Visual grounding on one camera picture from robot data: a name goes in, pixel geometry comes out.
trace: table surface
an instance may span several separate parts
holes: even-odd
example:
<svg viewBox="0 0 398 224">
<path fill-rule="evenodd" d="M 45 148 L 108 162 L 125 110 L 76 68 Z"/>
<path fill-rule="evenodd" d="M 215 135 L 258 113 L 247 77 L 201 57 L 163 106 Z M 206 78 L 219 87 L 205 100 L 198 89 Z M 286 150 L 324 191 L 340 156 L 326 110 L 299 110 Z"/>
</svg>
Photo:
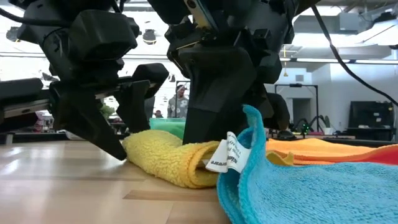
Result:
<svg viewBox="0 0 398 224">
<path fill-rule="evenodd" d="M 215 189 L 176 187 L 88 142 L 0 146 L 7 224 L 229 223 Z"/>
</svg>

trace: man in background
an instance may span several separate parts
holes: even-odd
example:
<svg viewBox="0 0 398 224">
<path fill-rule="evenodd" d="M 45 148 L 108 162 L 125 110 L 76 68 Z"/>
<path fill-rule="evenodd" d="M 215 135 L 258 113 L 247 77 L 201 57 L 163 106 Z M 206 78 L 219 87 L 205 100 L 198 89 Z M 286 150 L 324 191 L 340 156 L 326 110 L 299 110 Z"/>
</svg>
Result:
<svg viewBox="0 0 398 224">
<path fill-rule="evenodd" d="M 157 110 L 154 114 L 156 118 L 163 118 L 162 112 L 160 110 Z"/>
<path fill-rule="evenodd" d="M 168 118 L 187 118 L 188 99 L 184 96 L 185 86 L 177 86 L 177 96 L 169 99 L 169 106 L 167 107 Z"/>
</svg>

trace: ceiling light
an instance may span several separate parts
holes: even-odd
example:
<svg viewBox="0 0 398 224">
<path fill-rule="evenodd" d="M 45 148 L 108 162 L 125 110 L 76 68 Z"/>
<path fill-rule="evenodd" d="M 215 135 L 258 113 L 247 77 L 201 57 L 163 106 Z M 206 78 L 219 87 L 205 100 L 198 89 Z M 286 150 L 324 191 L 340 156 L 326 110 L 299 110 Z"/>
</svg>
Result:
<svg viewBox="0 0 398 224">
<path fill-rule="evenodd" d="M 322 59 L 322 58 L 298 58 L 297 62 L 318 62 L 318 63 L 338 63 L 337 59 Z M 349 62 L 347 59 L 343 59 L 344 63 Z"/>
<path fill-rule="evenodd" d="M 338 14 L 341 13 L 342 10 L 344 10 L 346 6 L 317 6 L 317 9 L 321 16 L 337 16 Z M 301 16 L 314 16 L 313 11 L 311 8 L 303 11 Z"/>
<path fill-rule="evenodd" d="M 32 57 L 32 58 L 45 58 L 43 53 L 8 53 L 0 52 L 0 57 Z M 166 60 L 169 61 L 166 55 L 139 55 L 127 54 L 123 59 L 137 59 L 137 60 Z"/>
<path fill-rule="evenodd" d="M 355 63 L 398 65 L 398 60 L 356 60 Z"/>
<path fill-rule="evenodd" d="M 351 43 L 348 35 L 330 34 L 331 41 L 336 47 L 349 47 Z M 330 43 L 324 34 L 298 33 L 294 36 L 292 45 L 303 47 L 329 47 Z"/>
<path fill-rule="evenodd" d="M 152 7 L 149 3 L 145 2 L 131 2 L 131 3 L 125 3 L 124 7 Z"/>
</svg>

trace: black equipment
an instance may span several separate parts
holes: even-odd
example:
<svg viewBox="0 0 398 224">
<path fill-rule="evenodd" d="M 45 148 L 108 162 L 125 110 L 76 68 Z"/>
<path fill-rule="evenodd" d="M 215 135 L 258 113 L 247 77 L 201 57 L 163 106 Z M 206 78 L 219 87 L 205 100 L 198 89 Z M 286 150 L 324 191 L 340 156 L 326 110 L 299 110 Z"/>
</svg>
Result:
<svg viewBox="0 0 398 224">
<path fill-rule="evenodd" d="M 317 131 L 319 131 L 319 129 L 320 129 L 320 125 L 319 125 L 319 117 L 320 117 L 320 115 L 319 115 L 319 99 L 318 99 L 318 85 L 304 85 L 304 84 L 301 84 L 301 83 L 293 83 L 293 84 L 276 84 L 276 85 L 274 85 L 274 89 L 275 89 L 275 93 L 277 93 L 277 90 L 278 90 L 278 86 L 287 86 L 287 87 L 291 87 L 291 88 L 301 88 L 301 87 L 307 87 L 307 88 L 309 88 L 309 87 L 314 87 L 314 89 L 315 89 L 315 109 L 316 109 L 316 114 L 315 114 L 315 117 L 314 117 L 314 119 L 310 122 L 310 127 L 312 127 L 312 124 L 313 124 L 313 122 L 316 120 L 317 121 Z"/>
<path fill-rule="evenodd" d="M 142 39 L 144 43 L 147 45 L 154 45 L 156 44 L 156 35 L 154 29 L 146 29 L 144 34 L 142 35 Z"/>
<path fill-rule="evenodd" d="M 154 115 L 155 97 L 153 96 L 149 99 L 146 99 L 144 102 L 144 106 L 145 106 L 145 115 L 149 122 L 149 118 L 151 118 Z"/>
<path fill-rule="evenodd" d="M 297 123 L 295 124 L 295 125 L 293 125 L 292 127 L 291 127 L 291 131 L 293 131 L 293 132 L 301 132 L 301 134 L 305 134 L 305 130 L 303 129 L 303 128 L 301 128 L 301 129 L 299 129 L 299 126 L 300 126 L 300 124 L 302 124 L 303 123 L 303 126 L 305 126 L 306 128 L 308 128 L 308 131 L 314 131 L 313 130 L 313 128 L 312 128 L 312 122 L 315 120 L 315 118 L 311 121 L 311 123 L 309 123 L 308 121 L 307 121 L 307 119 L 305 119 L 305 118 L 301 118 L 301 119 L 299 119 L 298 121 L 297 121 Z"/>
<path fill-rule="evenodd" d="M 134 19 L 119 13 L 126 1 L 120 7 L 115 0 L 9 2 L 25 9 L 23 21 L 16 19 L 24 23 L 18 39 L 40 45 L 51 74 L 60 81 L 48 90 L 42 90 L 39 79 L 1 82 L 0 130 L 29 126 L 35 111 L 48 109 L 55 129 L 66 129 L 124 159 L 119 140 L 98 111 L 100 99 L 115 97 L 120 105 L 116 112 L 130 132 L 149 129 L 144 99 L 153 97 L 169 75 L 154 63 L 138 66 L 132 77 L 118 77 L 121 57 L 137 47 L 140 34 Z M 255 106 L 267 128 L 288 126 L 283 98 L 268 94 L 264 84 L 279 78 L 279 50 L 294 37 L 294 15 L 317 0 L 300 5 L 299 0 L 148 2 L 169 25 L 168 58 L 191 80 L 184 144 L 240 132 L 246 123 L 242 104 Z"/>
<path fill-rule="evenodd" d="M 391 102 L 352 101 L 347 133 L 356 139 L 391 141 L 396 133 L 395 111 Z"/>
<path fill-rule="evenodd" d="M 281 130 L 278 132 L 277 139 L 287 140 L 287 139 L 297 139 L 297 137 L 291 131 Z"/>
</svg>

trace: microfiber towel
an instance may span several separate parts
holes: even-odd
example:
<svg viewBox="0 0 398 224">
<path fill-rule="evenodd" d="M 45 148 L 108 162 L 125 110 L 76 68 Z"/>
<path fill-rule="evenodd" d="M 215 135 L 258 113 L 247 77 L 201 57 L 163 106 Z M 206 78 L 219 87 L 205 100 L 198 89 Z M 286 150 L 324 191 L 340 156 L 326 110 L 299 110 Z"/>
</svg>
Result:
<svg viewBox="0 0 398 224">
<path fill-rule="evenodd" d="M 333 164 L 336 162 L 378 162 L 398 165 L 398 145 L 379 148 L 335 144 L 321 139 L 267 142 L 267 152 L 275 152 L 281 157 L 294 155 L 294 164 Z"/>
<path fill-rule="evenodd" d="M 182 145 L 180 138 L 161 130 L 142 131 L 123 140 L 130 162 L 148 174 L 191 189 L 216 185 L 218 174 L 206 170 L 202 160 L 210 159 L 218 144 Z"/>
<path fill-rule="evenodd" d="M 242 174 L 230 169 L 217 183 L 232 223 L 398 223 L 398 166 L 271 164 L 260 113 L 251 106 L 243 110 L 249 128 L 238 141 L 251 149 L 248 163 Z"/>
<path fill-rule="evenodd" d="M 184 138 L 185 122 L 164 121 L 154 123 L 151 127 L 153 130 L 167 131 L 180 139 Z"/>
</svg>

